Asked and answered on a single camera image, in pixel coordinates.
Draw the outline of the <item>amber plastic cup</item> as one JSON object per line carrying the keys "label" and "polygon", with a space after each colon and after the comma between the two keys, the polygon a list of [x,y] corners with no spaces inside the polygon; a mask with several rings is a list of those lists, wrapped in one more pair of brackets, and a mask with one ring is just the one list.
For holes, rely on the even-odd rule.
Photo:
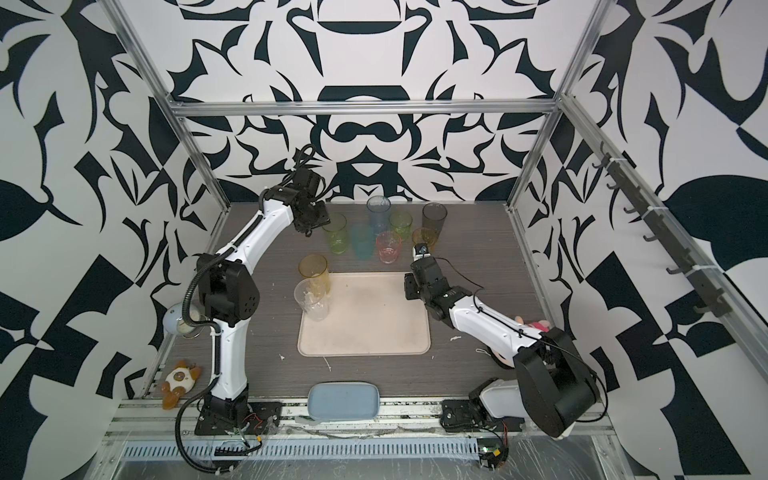
{"label": "amber plastic cup", "polygon": [[329,264],[325,256],[312,253],[299,261],[299,274],[310,281],[310,285],[317,294],[329,294],[331,281],[329,276]]}

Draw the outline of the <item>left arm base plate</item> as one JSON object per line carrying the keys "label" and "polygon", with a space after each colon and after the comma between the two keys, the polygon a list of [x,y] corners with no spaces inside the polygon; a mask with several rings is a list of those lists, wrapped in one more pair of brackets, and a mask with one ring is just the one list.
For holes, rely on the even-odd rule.
{"label": "left arm base plate", "polygon": [[198,415],[194,433],[198,436],[266,434],[280,425],[281,402],[221,402],[212,399],[204,403]]}

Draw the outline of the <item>beige plastic tray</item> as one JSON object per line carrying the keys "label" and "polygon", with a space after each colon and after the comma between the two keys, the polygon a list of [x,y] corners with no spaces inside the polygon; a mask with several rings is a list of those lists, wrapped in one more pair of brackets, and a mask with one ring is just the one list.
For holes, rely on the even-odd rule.
{"label": "beige plastic tray", "polygon": [[305,357],[422,355],[431,346],[420,299],[408,300],[403,272],[330,275],[327,315],[302,314],[297,349]]}

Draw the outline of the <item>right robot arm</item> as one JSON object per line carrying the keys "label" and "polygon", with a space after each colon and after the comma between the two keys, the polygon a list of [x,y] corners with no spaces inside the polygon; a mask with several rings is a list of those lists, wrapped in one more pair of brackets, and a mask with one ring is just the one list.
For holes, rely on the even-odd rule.
{"label": "right robot arm", "polygon": [[515,381],[493,381],[480,390],[481,406],[493,418],[528,418],[552,438],[569,435],[600,400],[596,373],[570,336],[507,317],[468,289],[452,286],[440,260],[418,255],[404,278],[405,295],[421,300],[432,318],[482,342],[515,371]]}

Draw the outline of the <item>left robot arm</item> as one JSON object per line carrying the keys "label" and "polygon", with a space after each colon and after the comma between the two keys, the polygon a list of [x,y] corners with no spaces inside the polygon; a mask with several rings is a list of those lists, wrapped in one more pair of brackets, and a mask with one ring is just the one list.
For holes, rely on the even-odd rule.
{"label": "left robot arm", "polygon": [[245,349],[248,324],[260,301],[253,274],[272,243],[292,227],[307,237],[330,223],[319,198],[322,177],[307,167],[259,195],[258,209],[242,229],[214,254],[199,257],[183,300],[183,321],[196,293],[204,308],[202,324],[212,329],[214,357],[211,395],[223,401],[247,397]]}

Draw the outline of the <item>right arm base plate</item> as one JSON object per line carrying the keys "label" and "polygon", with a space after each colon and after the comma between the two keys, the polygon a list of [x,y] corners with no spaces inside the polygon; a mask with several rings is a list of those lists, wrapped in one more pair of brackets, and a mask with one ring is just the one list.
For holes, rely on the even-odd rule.
{"label": "right arm base plate", "polygon": [[448,433],[490,430],[495,433],[521,432],[524,418],[492,417],[478,400],[448,399],[440,403],[439,423]]}

